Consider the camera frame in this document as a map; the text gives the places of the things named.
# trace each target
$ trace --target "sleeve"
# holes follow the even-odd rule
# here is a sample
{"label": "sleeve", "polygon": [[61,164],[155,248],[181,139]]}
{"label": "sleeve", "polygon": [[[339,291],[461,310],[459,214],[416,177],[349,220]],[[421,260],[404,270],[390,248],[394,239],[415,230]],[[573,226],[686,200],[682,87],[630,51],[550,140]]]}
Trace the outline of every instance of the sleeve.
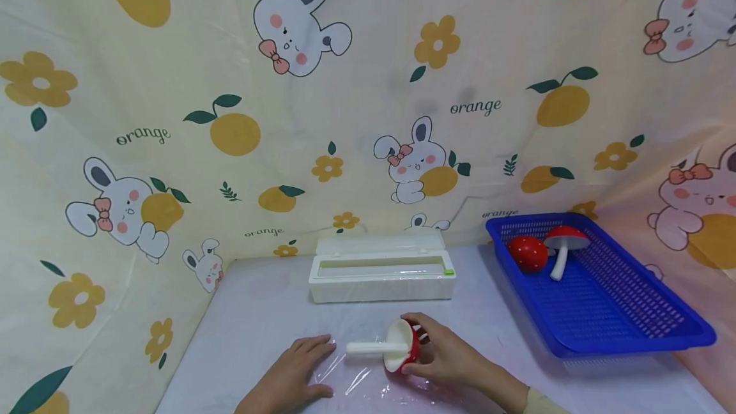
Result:
{"label": "sleeve", "polygon": [[526,396],[526,409],[523,414],[570,414],[554,401],[542,395],[534,387],[529,388]]}

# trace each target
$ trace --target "yellow flower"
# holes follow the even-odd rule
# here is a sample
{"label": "yellow flower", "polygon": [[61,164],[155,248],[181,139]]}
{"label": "yellow flower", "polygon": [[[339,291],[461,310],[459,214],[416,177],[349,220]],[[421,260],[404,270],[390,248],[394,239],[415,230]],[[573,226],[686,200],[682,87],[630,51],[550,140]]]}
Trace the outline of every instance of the yellow flower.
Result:
{"label": "yellow flower", "polygon": [[71,72],[55,70],[54,62],[38,51],[26,52],[22,63],[1,63],[0,77],[11,82],[5,86],[5,94],[20,105],[61,107],[72,100],[67,90],[77,88],[77,78]]}
{"label": "yellow flower", "polygon": [[296,246],[289,245],[278,245],[278,248],[274,250],[274,254],[281,257],[295,256],[296,253],[299,253],[299,250],[296,249]]}
{"label": "yellow flower", "polygon": [[330,178],[342,176],[342,158],[323,155],[314,161],[317,165],[312,168],[312,174],[319,176],[319,182],[327,182]]}
{"label": "yellow flower", "polygon": [[31,414],[69,414],[69,398],[64,392],[54,392],[49,399]]}
{"label": "yellow flower", "polygon": [[92,284],[83,273],[72,274],[68,282],[60,282],[49,294],[49,306],[58,309],[52,323],[57,328],[77,325],[79,330],[90,326],[97,315],[97,306],[105,302],[105,288]]}
{"label": "yellow flower", "polygon": [[587,201],[584,204],[577,204],[570,208],[571,213],[580,213],[581,215],[585,215],[587,217],[590,217],[592,220],[597,219],[597,215],[594,213],[595,211],[595,201]]}
{"label": "yellow flower", "polygon": [[460,37],[454,35],[455,18],[445,15],[437,26],[434,22],[428,22],[422,27],[422,41],[415,47],[415,58],[418,62],[429,61],[432,69],[440,69],[447,62],[447,55],[453,54],[460,48]]}
{"label": "yellow flower", "polygon": [[351,212],[343,213],[342,215],[338,215],[333,217],[335,222],[333,222],[334,227],[343,227],[345,229],[353,229],[355,227],[355,224],[358,224],[360,222],[359,217],[353,216]]}
{"label": "yellow flower", "polygon": [[609,167],[616,171],[625,170],[629,166],[629,163],[636,160],[636,157],[639,157],[639,154],[629,151],[626,148],[626,144],[612,142],[608,144],[605,151],[595,156],[594,170],[605,170],[605,168]]}
{"label": "yellow flower", "polygon": [[146,355],[150,355],[149,361],[152,363],[158,361],[164,350],[171,345],[171,339],[174,338],[174,332],[171,331],[171,318],[166,318],[163,323],[155,321],[151,325],[151,340],[146,344]]}

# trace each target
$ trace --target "wrist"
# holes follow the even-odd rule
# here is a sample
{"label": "wrist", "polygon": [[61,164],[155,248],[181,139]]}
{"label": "wrist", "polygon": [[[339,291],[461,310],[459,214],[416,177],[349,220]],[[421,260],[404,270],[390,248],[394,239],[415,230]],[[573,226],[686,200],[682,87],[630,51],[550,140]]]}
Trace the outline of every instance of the wrist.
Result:
{"label": "wrist", "polygon": [[278,414],[275,403],[256,385],[245,398],[240,401],[234,414]]}
{"label": "wrist", "polygon": [[509,414],[523,413],[526,409],[529,386],[503,367],[489,363],[476,382],[475,389],[492,399]]}

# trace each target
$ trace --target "blue plastic basket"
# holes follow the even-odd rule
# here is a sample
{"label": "blue plastic basket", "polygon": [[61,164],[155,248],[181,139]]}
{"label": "blue plastic basket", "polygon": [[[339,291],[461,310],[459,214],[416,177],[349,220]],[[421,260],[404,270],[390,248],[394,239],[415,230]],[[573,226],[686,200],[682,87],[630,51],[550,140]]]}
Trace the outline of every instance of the blue plastic basket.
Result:
{"label": "blue plastic basket", "polygon": [[[543,240],[560,225],[582,231],[591,244],[570,251],[560,282],[550,278],[553,258],[541,272],[523,273],[510,257],[510,239]],[[710,324],[586,216],[498,217],[486,229],[510,283],[560,358],[678,351],[716,341]]]}

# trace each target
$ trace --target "table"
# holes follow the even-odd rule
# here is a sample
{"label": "table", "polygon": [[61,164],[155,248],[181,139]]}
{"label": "table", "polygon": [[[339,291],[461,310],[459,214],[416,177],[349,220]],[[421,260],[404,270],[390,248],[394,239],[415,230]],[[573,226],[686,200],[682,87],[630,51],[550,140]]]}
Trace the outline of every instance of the table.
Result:
{"label": "table", "polygon": [[232,414],[299,337],[331,333],[337,350],[314,381],[335,397],[305,413],[501,413],[471,390],[393,376],[381,358],[346,358],[351,341],[383,340],[403,312],[425,312],[490,360],[573,413],[725,413],[673,355],[559,360],[538,337],[489,245],[449,248],[450,301],[322,303],[309,297],[312,256],[242,259],[229,266],[158,414]]}

